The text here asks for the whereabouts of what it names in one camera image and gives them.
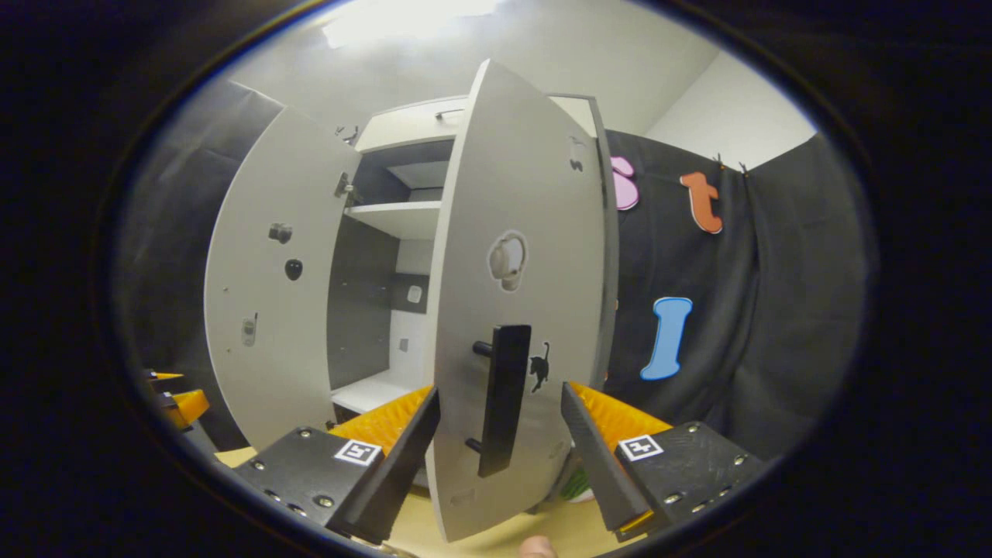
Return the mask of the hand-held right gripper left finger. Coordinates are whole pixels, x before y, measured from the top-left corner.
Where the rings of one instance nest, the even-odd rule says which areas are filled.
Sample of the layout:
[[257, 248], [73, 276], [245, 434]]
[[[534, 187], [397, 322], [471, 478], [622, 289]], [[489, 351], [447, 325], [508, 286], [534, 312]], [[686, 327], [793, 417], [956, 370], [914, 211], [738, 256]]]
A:
[[425, 386], [329, 430], [294, 428], [233, 473], [306, 522], [374, 545], [394, 522], [440, 418]]

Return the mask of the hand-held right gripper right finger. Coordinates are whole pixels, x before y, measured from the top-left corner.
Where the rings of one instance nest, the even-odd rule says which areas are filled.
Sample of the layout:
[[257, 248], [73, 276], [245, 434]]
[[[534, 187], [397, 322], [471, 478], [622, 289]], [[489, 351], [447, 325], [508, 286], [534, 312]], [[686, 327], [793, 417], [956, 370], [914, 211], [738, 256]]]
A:
[[563, 384], [560, 404], [604, 525], [620, 543], [690, 522], [766, 469], [704, 422], [672, 426], [574, 382]]

